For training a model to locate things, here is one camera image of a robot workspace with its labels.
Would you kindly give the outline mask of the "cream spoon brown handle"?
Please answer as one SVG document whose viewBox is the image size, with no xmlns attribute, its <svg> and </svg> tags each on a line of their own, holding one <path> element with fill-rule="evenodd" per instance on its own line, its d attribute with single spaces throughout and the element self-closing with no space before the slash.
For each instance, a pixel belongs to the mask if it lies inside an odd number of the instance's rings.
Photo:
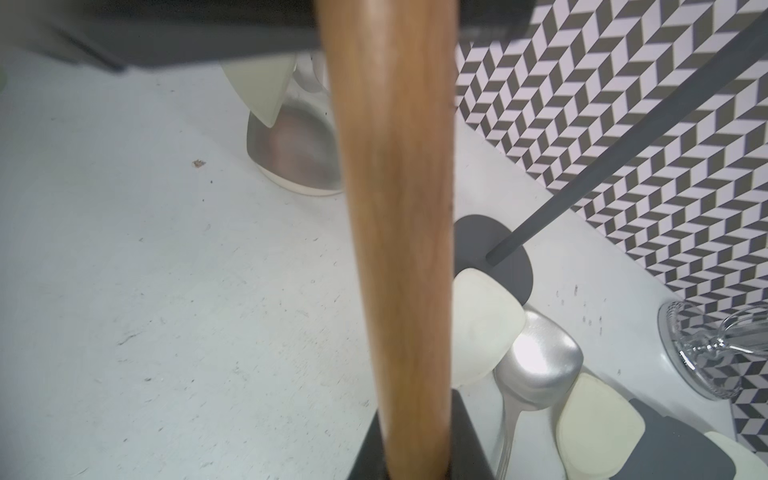
<svg viewBox="0 0 768 480">
<path fill-rule="evenodd" d="M 525 324 L 523 306 L 501 284 L 480 270 L 462 270 L 453 281 L 451 386 L 492 372 Z"/>
</svg>

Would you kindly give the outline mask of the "cream spatula wooden handle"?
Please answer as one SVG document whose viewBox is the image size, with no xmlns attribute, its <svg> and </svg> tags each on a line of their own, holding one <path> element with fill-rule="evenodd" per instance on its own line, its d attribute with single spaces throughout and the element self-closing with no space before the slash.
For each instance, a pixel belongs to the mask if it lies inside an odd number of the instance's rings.
<svg viewBox="0 0 768 480">
<path fill-rule="evenodd" d="M 714 431 L 705 436 L 717 445 L 734 463 L 734 480 L 767 480 L 767 465 L 753 452 L 734 440 Z"/>
</svg>

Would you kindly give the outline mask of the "grey turner mint handle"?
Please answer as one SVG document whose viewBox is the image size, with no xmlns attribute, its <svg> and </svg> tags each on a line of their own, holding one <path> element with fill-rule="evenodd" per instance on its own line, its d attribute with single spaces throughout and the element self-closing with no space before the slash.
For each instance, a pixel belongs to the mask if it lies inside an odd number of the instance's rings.
<svg viewBox="0 0 768 480">
<path fill-rule="evenodd" d="M 645 432 L 612 479 L 734 479 L 733 460 L 690 425 L 663 416 L 637 398 L 629 400 L 645 422 Z"/>
</svg>

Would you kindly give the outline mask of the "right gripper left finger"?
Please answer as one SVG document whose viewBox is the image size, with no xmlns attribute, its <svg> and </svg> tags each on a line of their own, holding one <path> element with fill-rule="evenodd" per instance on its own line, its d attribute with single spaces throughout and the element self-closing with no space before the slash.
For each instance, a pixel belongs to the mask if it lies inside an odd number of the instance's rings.
<svg viewBox="0 0 768 480">
<path fill-rule="evenodd" d="M 389 479 L 378 411 L 374 413 L 347 479 Z"/>
</svg>

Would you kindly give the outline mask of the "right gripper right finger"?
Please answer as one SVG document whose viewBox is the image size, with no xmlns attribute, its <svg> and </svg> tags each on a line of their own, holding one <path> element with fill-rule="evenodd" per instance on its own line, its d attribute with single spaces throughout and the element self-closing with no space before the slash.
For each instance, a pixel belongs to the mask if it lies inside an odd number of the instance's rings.
<svg viewBox="0 0 768 480">
<path fill-rule="evenodd" d="M 451 454 L 448 479 L 494 480 L 468 410 L 458 390 L 451 391 Z"/>
</svg>

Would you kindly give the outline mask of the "cream spatula light wood handle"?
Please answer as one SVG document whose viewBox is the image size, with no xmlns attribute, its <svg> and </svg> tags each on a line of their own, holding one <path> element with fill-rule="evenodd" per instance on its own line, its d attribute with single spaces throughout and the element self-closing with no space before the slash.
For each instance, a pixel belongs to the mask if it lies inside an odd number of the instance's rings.
<svg viewBox="0 0 768 480">
<path fill-rule="evenodd" d="M 388 474 L 451 451 L 454 1 L 319 1 Z"/>
</svg>

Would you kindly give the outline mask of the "dark grey utensil rack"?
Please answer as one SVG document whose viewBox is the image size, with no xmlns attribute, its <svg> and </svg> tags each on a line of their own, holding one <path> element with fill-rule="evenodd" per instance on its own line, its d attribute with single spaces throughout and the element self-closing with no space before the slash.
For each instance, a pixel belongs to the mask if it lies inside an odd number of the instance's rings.
<svg viewBox="0 0 768 480">
<path fill-rule="evenodd" d="M 767 13 L 762 12 L 514 230 L 480 214 L 457 220 L 454 273 L 477 269 L 526 303 L 534 275 L 524 244 L 766 55 Z"/>
</svg>

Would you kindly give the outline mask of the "cream utensil rack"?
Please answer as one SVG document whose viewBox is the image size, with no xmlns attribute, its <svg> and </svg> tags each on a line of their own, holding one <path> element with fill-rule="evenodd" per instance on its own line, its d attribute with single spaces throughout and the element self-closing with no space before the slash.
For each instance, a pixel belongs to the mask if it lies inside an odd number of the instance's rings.
<svg viewBox="0 0 768 480">
<path fill-rule="evenodd" d="M 273 125 L 249 116 L 246 150 L 263 175 L 286 190 L 318 197 L 343 191 L 324 54 L 297 57 Z"/>
</svg>

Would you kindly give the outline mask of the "cream slotted turner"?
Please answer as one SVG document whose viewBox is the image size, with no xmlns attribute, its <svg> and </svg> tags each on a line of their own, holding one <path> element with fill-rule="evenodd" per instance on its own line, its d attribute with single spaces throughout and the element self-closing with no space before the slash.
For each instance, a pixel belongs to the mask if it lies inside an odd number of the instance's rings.
<svg viewBox="0 0 768 480">
<path fill-rule="evenodd" d="M 274 126 L 296 65 L 295 54 L 272 55 L 221 64 L 224 74 L 250 112 Z"/>
</svg>

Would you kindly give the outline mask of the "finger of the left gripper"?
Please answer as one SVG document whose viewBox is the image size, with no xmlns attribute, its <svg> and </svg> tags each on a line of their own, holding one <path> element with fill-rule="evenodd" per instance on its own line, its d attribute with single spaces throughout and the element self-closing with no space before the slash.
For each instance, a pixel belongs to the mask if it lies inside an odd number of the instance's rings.
<svg viewBox="0 0 768 480">
<path fill-rule="evenodd" d="M 121 72 L 323 50 L 333 68 L 508 41 L 531 1 L 4 1 L 1 43 Z"/>
</svg>

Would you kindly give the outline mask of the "cream turner mint handle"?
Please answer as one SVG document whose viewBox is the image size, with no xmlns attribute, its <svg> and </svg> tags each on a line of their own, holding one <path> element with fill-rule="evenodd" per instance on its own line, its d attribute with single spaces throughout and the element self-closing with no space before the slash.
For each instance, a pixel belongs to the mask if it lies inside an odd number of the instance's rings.
<svg viewBox="0 0 768 480">
<path fill-rule="evenodd" d="M 566 477 L 613 477 L 644 433 L 645 421 L 628 400 L 602 380 L 580 373 L 555 428 Z"/>
</svg>

